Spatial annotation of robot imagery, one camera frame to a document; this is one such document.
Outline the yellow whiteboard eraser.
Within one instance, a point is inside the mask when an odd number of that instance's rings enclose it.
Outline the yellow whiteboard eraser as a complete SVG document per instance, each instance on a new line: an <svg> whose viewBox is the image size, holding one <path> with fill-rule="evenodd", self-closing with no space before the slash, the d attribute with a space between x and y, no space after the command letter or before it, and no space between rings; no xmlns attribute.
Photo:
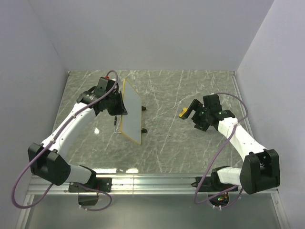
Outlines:
<svg viewBox="0 0 305 229"><path fill-rule="evenodd" d="M186 119L185 114L187 113L188 108L184 107L182 111L179 113L179 118Z"/></svg>

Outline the yellow framed whiteboard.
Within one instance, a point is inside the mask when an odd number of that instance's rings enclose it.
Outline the yellow framed whiteboard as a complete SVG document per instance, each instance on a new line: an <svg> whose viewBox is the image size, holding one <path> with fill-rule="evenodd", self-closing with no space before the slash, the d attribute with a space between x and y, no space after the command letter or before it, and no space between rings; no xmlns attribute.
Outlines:
<svg viewBox="0 0 305 229"><path fill-rule="evenodd" d="M122 98L127 114L122 115L120 131L128 139L142 143L142 99L131 83L123 80Z"/></svg>

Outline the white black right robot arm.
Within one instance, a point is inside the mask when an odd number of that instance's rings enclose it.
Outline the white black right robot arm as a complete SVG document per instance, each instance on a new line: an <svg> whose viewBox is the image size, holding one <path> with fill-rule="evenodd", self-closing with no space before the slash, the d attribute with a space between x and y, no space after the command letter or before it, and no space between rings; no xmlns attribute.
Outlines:
<svg viewBox="0 0 305 229"><path fill-rule="evenodd" d="M196 127L206 131L210 126L222 134L242 159L241 168L223 166L214 168L203 184L214 191L234 186L254 194L280 186L279 155L258 143L240 124L230 110L224 110L218 94L206 95L192 117Z"/></svg>

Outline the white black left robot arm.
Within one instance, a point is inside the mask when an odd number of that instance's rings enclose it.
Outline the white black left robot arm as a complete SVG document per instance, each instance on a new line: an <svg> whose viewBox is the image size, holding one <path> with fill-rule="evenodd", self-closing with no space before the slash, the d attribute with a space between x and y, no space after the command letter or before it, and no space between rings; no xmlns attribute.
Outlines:
<svg viewBox="0 0 305 229"><path fill-rule="evenodd" d="M98 84L81 93L73 109L58 128L40 144L33 143L28 148L30 170L54 185L69 182L84 191L100 190L97 173L85 166L70 165L65 156L82 130L96 116L107 111L110 116L121 116L120 134L141 144L142 112L146 110L136 89L126 79L122 89L117 79L101 77Z"/></svg>

